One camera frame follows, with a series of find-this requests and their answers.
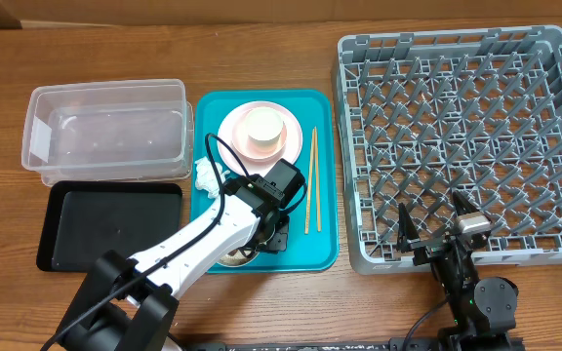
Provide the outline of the cream ceramic cup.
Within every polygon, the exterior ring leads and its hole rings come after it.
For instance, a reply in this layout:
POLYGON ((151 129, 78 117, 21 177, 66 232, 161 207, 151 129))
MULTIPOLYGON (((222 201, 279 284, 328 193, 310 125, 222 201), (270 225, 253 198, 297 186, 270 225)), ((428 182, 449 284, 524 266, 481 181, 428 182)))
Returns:
POLYGON ((246 115, 249 141, 261 150, 274 149, 281 137, 284 121, 271 107, 255 107, 246 115))

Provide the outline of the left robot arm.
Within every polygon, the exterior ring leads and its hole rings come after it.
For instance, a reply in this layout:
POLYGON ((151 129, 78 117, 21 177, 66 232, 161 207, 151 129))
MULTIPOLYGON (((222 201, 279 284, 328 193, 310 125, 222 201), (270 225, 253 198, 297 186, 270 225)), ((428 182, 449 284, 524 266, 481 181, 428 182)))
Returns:
POLYGON ((228 179, 211 207, 162 243, 126 258, 104 253, 92 266, 47 347, 66 350, 177 350, 170 329, 183 294, 230 252, 274 235, 305 186, 278 161, 264 176, 228 179))

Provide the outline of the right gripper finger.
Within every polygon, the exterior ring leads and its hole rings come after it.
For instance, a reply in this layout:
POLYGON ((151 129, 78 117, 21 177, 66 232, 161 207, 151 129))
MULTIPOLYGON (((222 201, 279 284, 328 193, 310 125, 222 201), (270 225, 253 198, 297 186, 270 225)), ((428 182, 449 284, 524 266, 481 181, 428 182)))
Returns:
POLYGON ((452 198, 457 216, 469 215, 478 212, 478 209, 468 201, 464 194, 461 194, 459 191, 454 190, 452 198))
POLYGON ((399 219, 397 244, 411 245, 412 243, 417 242, 420 239, 420 236, 405 204, 398 204, 398 213, 399 219))

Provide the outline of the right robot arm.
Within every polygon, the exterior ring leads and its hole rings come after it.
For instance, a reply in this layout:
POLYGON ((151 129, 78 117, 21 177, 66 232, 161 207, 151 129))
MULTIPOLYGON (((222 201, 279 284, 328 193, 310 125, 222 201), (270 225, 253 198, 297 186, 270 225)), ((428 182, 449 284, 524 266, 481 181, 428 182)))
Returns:
POLYGON ((420 317, 407 332, 401 348, 409 350, 523 350, 508 332, 516 327, 519 290, 503 277, 481 279, 472 253, 488 243, 491 221, 461 193, 453 193, 454 224, 437 237, 420 238, 406 206, 398 205, 397 250, 411 252, 416 266, 428 264, 445 298, 420 317), (414 337, 419 326, 442 306, 450 307, 455 324, 436 337, 414 337))

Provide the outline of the white napkin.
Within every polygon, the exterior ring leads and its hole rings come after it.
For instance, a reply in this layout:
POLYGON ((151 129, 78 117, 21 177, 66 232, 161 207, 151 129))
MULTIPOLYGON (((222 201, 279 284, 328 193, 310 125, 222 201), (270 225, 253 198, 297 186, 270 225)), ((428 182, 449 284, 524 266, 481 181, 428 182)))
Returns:
POLYGON ((196 171, 194 183, 195 188, 197 190, 206 191, 209 199, 218 198, 220 193, 220 184, 225 182, 230 170, 223 170, 221 164, 218 162, 212 166, 207 157, 196 160, 194 164, 196 171), (214 170, 219 172, 221 181, 216 179, 214 170))

